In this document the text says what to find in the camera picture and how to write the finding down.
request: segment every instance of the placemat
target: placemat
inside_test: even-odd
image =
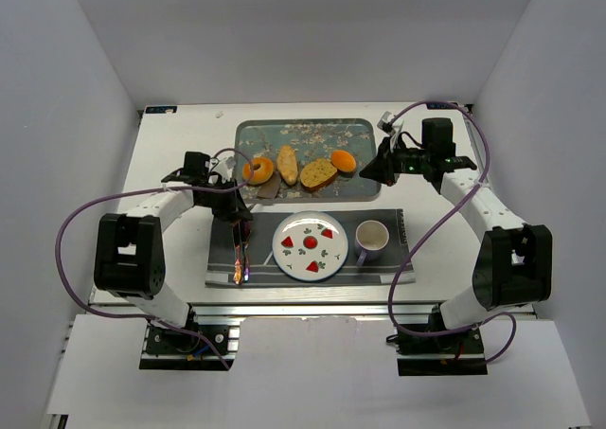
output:
[[[272,254],[272,237],[277,226],[291,213],[256,213],[248,246],[250,277],[242,287],[310,287],[343,285],[388,285],[391,283],[403,259],[408,254],[408,242],[401,209],[370,209],[364,211],[327,211],[339,221],[348,235],[348,259],[331,277],[319,282],[301,282],[289,277],[276,264]],[[360,223],[373,219],[385,224],[389,230],[389,243],[383,254],[362,268],[356,266],[354,252],[355,231]],[[210,234],[210,251],[206,273],[206,285],[212,287],[233,286],[234,245],[231,227],[213,220]],[[415,282],[412,264],[408,264],[399,284]]]

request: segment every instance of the toasted bread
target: toasted bread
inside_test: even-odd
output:
[[[324,188],[332,183],[339,170],[328,159],[316,159],[301,171],[301,185],[310,192]]]
[[[299,169],[296,165],[296,154],[290,145],[284,145],[280,148],[280,153],[277,156],[277,171],[280,172],[287,185],[292,186],[296,183]]]

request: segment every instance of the white wall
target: white wall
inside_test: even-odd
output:
[[[36,428],[75,312],[53,246],[77,205],[120,186],[137,117],[77,0],[0,0],[0,425]],[[68,234],[81,295],[101,209]]]
[[[553,233],[553,294],[540,309],[556,321],[594,427],[606,427],[605,24],[606,0],[532,0],[476,105],[491,181]]]
[[[79,0],[146,103],[474,100],[529,0]]]

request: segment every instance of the gray tray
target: gray tray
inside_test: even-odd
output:
[[[325,188],[308,192],[297,182],[288,187],[282,181],[277,199],[344,199],[369,200],[375,197],[381,185],[360,178],[358,172],[370,162],[377,152],[372,125],[361,118],[278,119],[244,121],[236,130],[236,148],[250,157],[264,156],[277,160],[282,145],[291,145],[299,165],[299,172],[311,161],[324,157],[330,159],[334,150],[347,150],[356,159],[353,176],[339,175]],[[241,179],[244,160],[237,158],[236,174]],[[244,200],[255,200],[258,188],[241,190]]]

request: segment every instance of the mug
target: mug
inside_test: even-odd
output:
[[[389,231],[379,221],[364,221],[356,228],[356,254],[360,256],[356,265],[360,268],[366,260],[378,259],[387,243]]]

